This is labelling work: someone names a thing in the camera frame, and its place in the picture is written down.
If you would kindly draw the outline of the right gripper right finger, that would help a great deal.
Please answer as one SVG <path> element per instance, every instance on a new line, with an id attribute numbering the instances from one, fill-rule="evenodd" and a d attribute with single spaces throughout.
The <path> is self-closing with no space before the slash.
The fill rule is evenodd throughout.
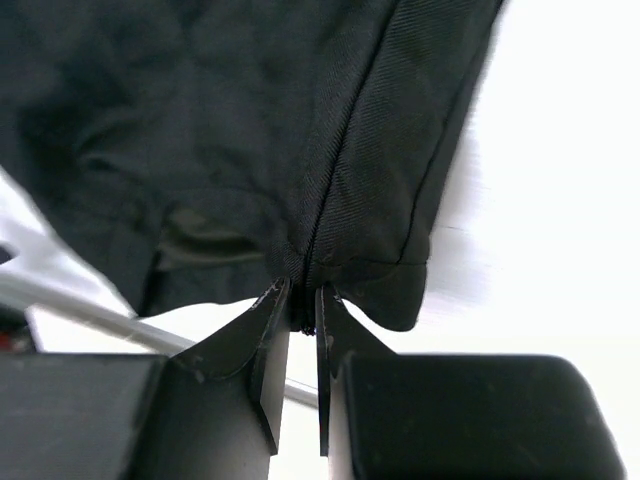
<path id="1" fill-rule="evenodd" d="M 393 352 L 315 296 L 320 452 L 333 479 L 622 479 L 585 378 L 549 355 Z"/>

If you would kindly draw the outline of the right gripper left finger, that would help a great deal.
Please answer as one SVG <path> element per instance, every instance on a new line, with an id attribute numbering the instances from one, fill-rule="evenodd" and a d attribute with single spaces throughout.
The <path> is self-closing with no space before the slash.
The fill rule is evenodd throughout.
<path id="1" fill-rule="evenodd" d="M 5 479 L 264 479 L 278 451 L 289 343 L 286 279 L 191 343 L 46 294 L 141 354 L 36 349 L 19 283 L 1 286 Z"/>

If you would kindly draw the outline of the black pleated skirt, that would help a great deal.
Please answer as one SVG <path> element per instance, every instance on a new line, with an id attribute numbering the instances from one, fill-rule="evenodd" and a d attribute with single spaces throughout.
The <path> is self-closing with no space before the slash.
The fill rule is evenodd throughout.
<path id="1" fill-rule="evenodd" d="M 143 316 L 417 321 L 498 1 L 5 1 L 1 164 Z"/>

